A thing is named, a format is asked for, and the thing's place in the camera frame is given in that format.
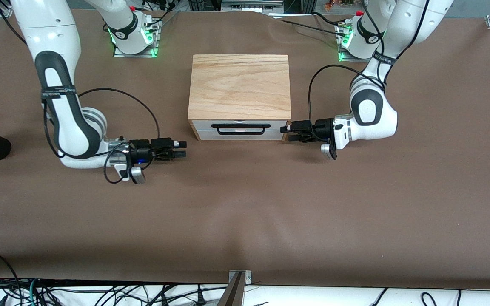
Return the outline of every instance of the brown tablecloth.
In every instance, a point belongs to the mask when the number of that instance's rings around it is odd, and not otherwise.
[[[0,254],[20,277],[224,283],[250,269],[266,284],[490,288],[490,30],[445,19],[390,74],[395,136],[353,142],[327,161],[320,143],[200,143],[187,122],[193,54],[288,54],[293,120],[337,62],[334,37],[253,12],[179,13],[156,59],[111,57],[95,11],[74,11],[79,91],[145,101],[186,159],[144,185],[68,169],[43,135],[29,51],[0,23]],[[312,16],[293,17],[329,29]],[[346,63],[354,68],[364,64]],[[349,111],[354,75],[313,85],[313,118]],[[108,135],[155,137],[132,99],[91,93]],[[10,276],[0,264],[0,277]]]

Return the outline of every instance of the wooden lid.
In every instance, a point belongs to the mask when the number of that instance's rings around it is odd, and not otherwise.
[[[286,55],[196,54],[189,119],[291,119]]]

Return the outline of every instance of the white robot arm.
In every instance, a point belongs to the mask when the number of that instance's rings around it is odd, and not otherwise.
[[[359,54],[362,46],[370,53],[370,61],[363,75],[358,75],[350,85],[350,114],[334,118],[317,120],[314,125],[309,121],[292,122],[282,127],[281,132],[295,132],[289,137],[290,141],[326,141],[321,151],[331,159],[336,159],[336,149],[343,149],[350,141],[358,139],[380,139],[390,137],[396,132],[398,115],[385,97],[385,80],[392,66],[402,56],[403,52],[415,43],[423,42],[439,25],[453,0],[398,0],[394,6],[390,0],[371,0],[370,8],[375,8],[377,19],[373,22],[383,26],[385,15],[390,13],[387,29],[383,35],[383,43],[375,42],[377,48],[371,49],[373,39],[371,33],[359,31],[348,44],[348,51]],[[365,21],[368,15],[347,20],[346,24],[357,27],[361,24],[369,29],[373,23]]]
[[[136,54],[152,43],[144,34],[150,16],[134,13],[124,0],[87,2],[101,13],[121,51]],[[117,170],[121,180],[140,183],[144,176],[135,164],[184,157],[184,151],[172,149],[186,147],[186,143],[170,138],[155,138],[150,143],[106,139],[107,120],[103,113],[80,106],[74,86],[80,39],[66,0],[12,0],[12,5],[41,83],[44,120],[50,112],[58,149],[55,153],[63,165],[109,165]],[[118,153],[112,156],[111,151]]]

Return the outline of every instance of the white drawer front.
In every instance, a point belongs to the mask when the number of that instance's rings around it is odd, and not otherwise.
[[[234,132],[230,129],[220,129],[221,132]],[[260,132],[262,129],[243,130],[243,132]],[[281,141],[283,134],[280,130],[265,130],[261,135],[220,135],[216,129],[197,130],[200,139],[203,141]]]
[[[212,124],[269,124],[270,127],[266,130],[280,130],[282,126],[286,126],[286,120],[192,120],[192,124],[196,130],[215,130],[211,127]]]

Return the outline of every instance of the black handle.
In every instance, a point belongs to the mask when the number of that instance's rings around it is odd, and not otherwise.
[[[212,128],[216,128],[219,135],[250,135],[260,136],[266,132],[267,128],[270,128],[270,124],[212,124]],[[260,132],[221,132],[221,128],[262,128]]]

